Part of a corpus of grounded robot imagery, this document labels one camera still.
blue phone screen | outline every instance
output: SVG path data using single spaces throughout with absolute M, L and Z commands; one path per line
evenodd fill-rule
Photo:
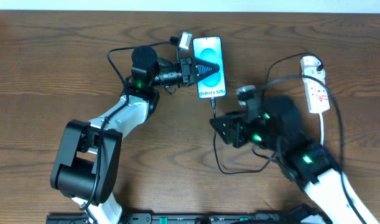
M 198 96 L 200 98 L 225 96 L 226 83 L 220 37 L 194 39 L 193 49 L 195 58 L 217 63 L 220 66 L 219 72 L 198 82 Z

black cable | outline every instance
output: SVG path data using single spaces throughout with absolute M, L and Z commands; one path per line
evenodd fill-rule
M 162 45 L 162 44 L 169 44 L 169 43 L 170 43 L 169 41 L 164 41 L 164 42 L 149 44 L 147 46 L 153 47 L 153 46 Z M 127 88 L 127 81 L 128 80 L 125 80 L 122 77 L 121 72 L 118 70 L 118 68 L 115 66 L 114 62 L 111 60 L 111 57 L 110 57 L 111 52 L 115 52 L 115 51 L 119 51 L 119 50 L 130 50 L 130 49 L 135 49 L 137 47 L 140 47 L 140 46 L 136 46 L 136 47 L 122 47 L 122 48 L 117 48 L 117 49 L 111 49 L 107 53 L 107 59 L 108 59 L 109 63 L 114 68 L 115 72 L 118 74 L 118 77 L 121 79 L 121 82 L 123 84 L 123 87 L 124 87 L 123 90 L 124 90 L 124 93 L 126 95 L 126 101 L 125 101 L 125 103 L 122 106 L 120 106 L 119 108 L 117 108 L 116 110 L 114 110 L 111 114 L 109 114 L 107 117 L 105 117 L 104 121 L 101 123 L 100 133 L 99 133 L 99 140 L 98 140 L 98 146 L 97 146 L 96 178 L 95 178 L 95 182 L 93 184 L 93 188 L 92 188 L 89 200 L 87 201 L 87 203 L 85 203 L 84 206 L 80 207 L 80 210 L 82 210 L 82 211 L 87 210 L 88 207 L 91 205 L 91 203 L 94 201 L 95 195 L 96 195 L 96 191 L 97 191 L 98 182 L 100 181 L 101 150 L 102 150 L 102 144 L 103 144 L 103 131 L 104 131 L 104 127 L 108 123 L 108 121 L 118 111 L 120 111 L 121 109 L 123 109 L 129 103 L 129 91 L 128 91 L 128 88 Z
M 275 159 L 275 157 L 277 155 L 276 153 L 273 153 L 270 157 L 266 156 L 266 155 L 262 155 L 262 154 L 259 154 L 256 152 L 256 147 L 252 147 L 252 152 L 255 156 L 259 156 L 260 158 L 263 158 L 263 159 L 269 159 L 269 160 L 271 160 L 271 162 L 278 163 L 278 161 Z
M 212 105 L 212 110 L 213 110 L 213 118 L 216 118 L 216 100 L 214 98 L 211 98 L 211 105 Z M 227 175 L 233 175 L 233 174 L 254 174 L 254 173 L 258 173 L 258 172 L 262 172 L 271 162 L 271 159 L 269 159 L 266 164 L 264 166 L 262 166 L 260 169 L 258 170 L 246 170 L 246 171 L 237 171 L 237 172 L 225 172 L 221 166 L 220 166 L 220 163 L 219 163 L 219 158 L 217 156 L 217 150 L 216 150 L 216 135 L 217 135 L 217 131 L 215 130 L 215 134 L 213 135 L 213 150 L 215 152 L 215 157 L 216 157 L 216 163 L 217 163 L 217 167 L 219 168 L 220 172 L 223 173 L 223 174 L 227 174 Z
M 174 90 L 173 92 L 171 92 L 171 91 L 168 90 L 168 88 L 171 88 L 171 87 L 174 87 L 174 88 L 175 88 L 175 90 Z M 164 90 L 165 90 L 169 95 L 173 95 L 173 94 L 175 94 L 175 92 L 176 92 L 176 86 L 170 86 L 170 87 L 166 87 L 166 86 L 164 86 Z
M 311 56 L 314 56 L 314 57 L 316 57 L 316 58 L 321 62 L 321 65 L 319 65 L 319 66 L 317 67 L 317 71 L 321 71 L 321 70 L 324 68 L 324 64 L 323 64 L 322 60 L 321 60 L 320 58 L 318 58 L 317 55 L 315 55 L 315 54 L 313 54 L 313 53 L 311 53 L 311 52 L 302 52 L 302 53 L 294 54 L 294 55 L 291 55 L 291 56 L 288 56 L 288 57 L 284 57 L 284 58 L 282 58 L 282 59 L 280 59 L 280 60 L 274 62 L 274 63 L 269 67 L 269 69 L 268 69 L 268 71 L 267 71 L 266 82 L 265 82 L 265 83 L 268 83 L 268 82 L 269 82 L 269 79 L 270 79 L 270 71 L 271 71 L 271 69 L 272 69 L 275 65 L 277 65 L 278 63 L 280 63 L 280 62 L 282 62 L 282 61 L 284 61 L 284 60 L 287 60 L 287 59 L 290 59 L 290 58 L 294 58 L 294 57 L 298 57 L 298 56 L 302 56 L 302 55 L 311 55 Z M 261 100 L 264 99 L 264 92 L 265 92 L 265 90 L 262 91 L 262 94 L 261 94 Z
M 97 220 L 96 218 L 93 216 L 93 214 L 89 211 L 89 209 L 87 208 L 86 210 L 86 213 L 88 214 L 88 216 L 93 220 L 93 224 L 97 224 Z
M 308 79 L 311 79 L 311 80 L 317 82 L 318 84 L 320 84 L 322 87 L 324 87 L 325 91 L 327 91 L 329 99 L 331 99 L 331 101 L 333 102 L 333 106 L 335 107 L 336 116 L 338 117 L 338 123 L 339 123 L 339 142 L 340 142 L 340 146 L 339 146 L 339 150 L 340 150 L 339 172 L 340 172 L 341 186 L 343 188 L 343 193 L 345 194 L 345 197 L 346 197 L 347 202 L 349 203 L 350 207 L 353 209 L 354 213 L 357 215 L 360 222 L 363 224 L 364 223 L 366 224 L 364 218 L 361 216 L 361 214 L 359 213 L 357 208 L 354 206 L 354 203 L 353 203 L 352 199 L 350 198 L 350 196 L 346 190 L 346 187 L 345 187 L 345 181 L 344 181 L 344 177 L 343 177 L 344 166 L 345 166 L 345 131 L 344 131 L 344 127 L 343 127 L 343 120 L 341 118 L 339 105 L 338 105 L 336 97 L 334 96 L 332 91 L 323 82 L 321 82 L 317 78 L 314 78 L 314 77 L 311 77 L 308 75 L 302 75 L 302 74 L 288 75 L 286 77 L 278 78 L 276 80 L 273 80 L 271 82 L 264 84 L 262 87 L 260 87 L 259 90 L 262 90 L 262 91 L 267 90 L 268 88 L 270 88 L 270 87 L 272 87 L 272 86 L 274 86 L 280 82 L 286 82 L 289 80 L 294 80 L 294 79 L 299 79 L 299 78 L 308 78 Z

white arm segment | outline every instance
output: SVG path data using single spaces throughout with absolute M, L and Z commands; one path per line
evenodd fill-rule
M 100 128 L 105 117 L 111 114 L 114 110 L 122 106 L 126 101 L 126 96 L 121 96 L 119 102 L 105 112 L 98 118 L 91 119 L 92 127 Z M 142 98 L 136 96 L 129 96 L 129 104 L 123 109 L 118 111 L 108 123 L 105 125 L 104 130 L 115 129 L 116 131 L 122 133 L 122 139 L 124 139 L 127 134 L 129 134 L 133 128 L 137 125 L 142 124 L 146 121 L 148 114 L 148 102 L 144 101 Z
M 114 110 L 122 106 L 126 101 L 126 96 L 121 96 L 119 102 L 98 118 L 91 119 L 90 125 L 100 128 L 105 117 Z M 129 96 L 129 104 L 118 111 L 105 125 L 104 130 L 115 129 L 122 133 L 124 139 L 137 125 L 142 124 L 147 119 L 148 102 L 136 96 Z M 97 154 L 97 149 L 89 148 L 90 153 Z M 74 197 L 73 201 L 79 205 L 87 203 L 87 200 Z M 115 201 L 114 195 L 111 194 L 105 203 L 98 206 L 90 205 L 89 212 L 94 216 L 98 223 L 117 224 L 122 215 L 122 207 Z
M 79 205 L 83 205 L 87 202 L 78 197 L 74 197 L 72 200 Z M 116 203 L 113 194 L 109 195 L 105 203 L 101 203 L 98 206 L 89 205 L 88 209 L 98 223 L 117 224 L 122 215 L 122 207 Z
M 365 207 L 351 187 L 347 176 L 343 174 L 346 190 L 353 199 L 358 212 L 367 224 L 379 223 L 372 213 Z M 329 216 L 333 223 L 361 223 L 357 215 L 348 205 L 345 193 L 340 182 L 340 173 L 330 169 L 318 176 L 319 182 L 311 182 L 304 188 L 305 193 Z

white cable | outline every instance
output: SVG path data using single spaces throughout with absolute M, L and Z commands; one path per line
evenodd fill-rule
M 321 141 L 320 144 L 323 146 L 324 145 L 324 119 L 322 116 L 322 112 L 319 113 L 320 115 L 320 126 L 321 126 Z

power outlet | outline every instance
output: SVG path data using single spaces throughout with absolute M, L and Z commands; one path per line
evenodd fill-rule
M 325 69 L 317 71 L 321 62 L 314 56 L 305 56 L 301 59 L 302 75 L 317 78 L 325 84 Z M 330 109 L 328 93 L 320 84 L 309 78 L 303 78 L 306 91 L 308 111 L 310 113 L 322 113 Z

